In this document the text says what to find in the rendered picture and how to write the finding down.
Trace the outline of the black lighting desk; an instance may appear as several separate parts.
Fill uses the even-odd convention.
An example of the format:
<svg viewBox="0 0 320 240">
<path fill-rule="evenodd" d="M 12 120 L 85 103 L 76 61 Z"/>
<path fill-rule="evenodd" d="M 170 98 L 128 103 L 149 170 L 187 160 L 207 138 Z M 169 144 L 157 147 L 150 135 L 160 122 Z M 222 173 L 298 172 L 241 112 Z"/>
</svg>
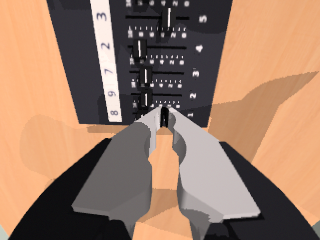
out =
<svg viewBox="0 0 320 240">
<path fill-rule="evenodd" d="M 170 106 L 207 128 L 232 2 L 46 0 L 78 123 Z"/>
</svg>

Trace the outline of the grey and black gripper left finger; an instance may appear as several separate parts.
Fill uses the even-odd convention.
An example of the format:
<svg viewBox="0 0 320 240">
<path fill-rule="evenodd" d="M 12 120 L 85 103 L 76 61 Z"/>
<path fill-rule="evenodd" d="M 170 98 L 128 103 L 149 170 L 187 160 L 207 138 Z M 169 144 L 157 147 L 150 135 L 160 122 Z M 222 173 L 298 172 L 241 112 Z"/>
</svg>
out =
<svg viewBox="0 0 320 240">
<path fill-rule="evenodd" d="M 8 240 L 104 240 L 106 224 L 122 220 L 133 240 L 148 213 L 158 106 L 111 138 L 104 138 L 57 177 L 34 201 Z"/>
</svg>

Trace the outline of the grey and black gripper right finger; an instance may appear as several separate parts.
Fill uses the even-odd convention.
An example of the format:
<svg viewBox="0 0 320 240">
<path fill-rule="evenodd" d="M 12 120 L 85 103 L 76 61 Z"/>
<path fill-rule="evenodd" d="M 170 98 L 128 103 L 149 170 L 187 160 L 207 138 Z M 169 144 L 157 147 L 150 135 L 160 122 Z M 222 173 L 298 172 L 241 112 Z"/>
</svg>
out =
<svg viewBox="0 0 320 240">
<path fill-rule="evenodd" d="M 164 107 L 179 158 L 177 200 L 193 240 L 223 223 L 230 240 L 320 240 L 292 201 L 226 141 Z"/>
</svg>

